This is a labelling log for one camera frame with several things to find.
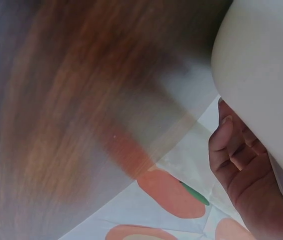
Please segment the fingernail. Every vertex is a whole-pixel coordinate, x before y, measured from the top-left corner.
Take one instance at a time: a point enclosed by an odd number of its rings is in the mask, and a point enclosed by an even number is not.
[[[218,106],[221,104],[222,101],[224,101],[222,98],[220,98],[220,99],[218,100]]]
[[[223,125],[223,124],[226,123],[227,121],[231,121],[231,122],[232,122],[232,121],[233,121],[233,117],[232,117],[231,115],[225,117],[225,118],[221,121],[220,125]]]

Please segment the orange shape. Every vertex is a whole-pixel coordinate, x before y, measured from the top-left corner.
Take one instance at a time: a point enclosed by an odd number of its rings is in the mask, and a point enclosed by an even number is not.
[[[216,228],[216,240],[256,240],[254,236],[237,221],[231,218],[222,219]]]
[[[164,170],[149,170],[137,179],[137,183],[163,209],[176,217],[196,219],[205,215],[205,205]]]
[[[147,240],[177,240],[161,229],[138,225],[118,225],[107,233],[105,240],[137,240],[141,237]]]

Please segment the white cylindrical object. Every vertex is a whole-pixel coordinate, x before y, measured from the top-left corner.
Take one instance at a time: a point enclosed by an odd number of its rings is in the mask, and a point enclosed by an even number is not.
[[[283,0],[235,0],[212,70],[219,94],[283,169]]]

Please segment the finger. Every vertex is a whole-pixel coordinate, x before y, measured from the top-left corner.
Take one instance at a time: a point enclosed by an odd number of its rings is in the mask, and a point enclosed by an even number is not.
[[[242,170],[254,159],[257,154],[245,142],[242,132],[234,129],[227,145],[228,153],[232,162]]]
[[[240,172],[240,180],[235,177],[228,188],[227,193],[234,206],[236,208],[240,207],[238,204],[245,202],[241,201],[240,198],[247,199],[249,187],[268,174],[274,174],[274,172],[272,172],[272,166],[267,154],[256,156],[251,164]]]
[[[246,144],[250,148],[252,148],[258,155],[262,155],[267,151],[266,147],[247,126],[242,130],[242,135],[245,139]]]
[[[258,140],[253,132],[246,126],[241,118],[227,105],[227,103],[220,98],[218,101],[219,120],[225,116],[231,115],[234,121],[234,125],[242,132],[243,139],[246,144],[251,147],[255,153],[261,155],[266,152],[264,145]]]
[[[210,169],[226,191],[239,173],[226,148],[232,137],[233,128],[231,117],[227,117],[210,137],[208,144]]]
[[[219,122],[221,122],[226,116],[231,116],[232,121],[238,129],[242,130],[245,128],[244,122],[240,117],[228,106],[228,104],[220,98],[218,101],[218,111],[219,111]]]
[[[227,149],[232,162],[239,168],[239,170],[242,170],[256,157],[256,153],[246,145],[243,137],[241,128],[244,123],[224,101],[219,102],[218,111],[219,116],[223,117],[225,114],[231,114],[237,121],[237,124],[234,124]]]

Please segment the hand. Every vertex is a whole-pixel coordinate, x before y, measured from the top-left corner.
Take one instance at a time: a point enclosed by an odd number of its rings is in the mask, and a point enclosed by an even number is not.
[[[266,148],[223,100],[218,105],[210,168],[257,240],[283,240],[283,196]]]

